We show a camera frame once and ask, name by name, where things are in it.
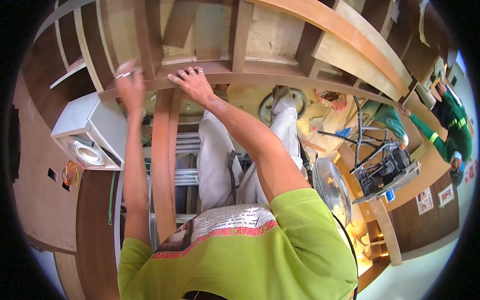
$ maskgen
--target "green pipe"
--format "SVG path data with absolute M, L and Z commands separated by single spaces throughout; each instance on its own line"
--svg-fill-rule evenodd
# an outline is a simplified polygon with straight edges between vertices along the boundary
M 112 176 L 112 185 L 110 186 L 110 208 L 108 209 L 108 224 L 112 225 L 112 203 L 113 203 L 113 186 L 115 185 L 115 174 L 116 172 L 113 171 Z

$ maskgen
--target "poster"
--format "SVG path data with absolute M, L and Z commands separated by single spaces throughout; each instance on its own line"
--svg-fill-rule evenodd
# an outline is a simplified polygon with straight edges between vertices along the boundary
M 455 199 L 455 194 L 453 192 L 453 185 L 450 183 L 449 186 L 447 186 L 443 191 L 438 193 L 438 201 L 440 202 L 440 205 L 438 207 L 444 207 L 453 199 Z
M 433 198 L 430 187 L 418 194 L 416 198 L 419 215 L 423 215 L 424 213 L 433 209 Z

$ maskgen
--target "ring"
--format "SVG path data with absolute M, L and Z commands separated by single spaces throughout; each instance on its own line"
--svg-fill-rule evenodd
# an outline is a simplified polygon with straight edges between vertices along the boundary
M 126 76 L 128 76 L 128 75 L 130 75 L 130 72 L 128 72 L 128 73 L 122 73 L 122 74 L 118 75 L 117 77 L 115 77 L 115 79 L 119 79 L 120 77 L 126 77 Z

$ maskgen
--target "electric fan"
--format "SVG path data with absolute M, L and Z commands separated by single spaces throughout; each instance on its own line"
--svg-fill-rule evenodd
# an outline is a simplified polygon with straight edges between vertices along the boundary
M 328 158 L 319 158 L 313 165 L 313 187 L 343 226 L 352 217 L 351 202 L 342 175 Z

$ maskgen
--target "lime green shirt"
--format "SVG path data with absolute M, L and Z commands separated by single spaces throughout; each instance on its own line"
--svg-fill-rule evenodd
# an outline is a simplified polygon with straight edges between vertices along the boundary
M 233 299 L 348 299 L 357 285 L 350 248 L 313 189 L 201 213 L 155 253 L 123 241 L 122 299 L 181 299 L 192 290 Z

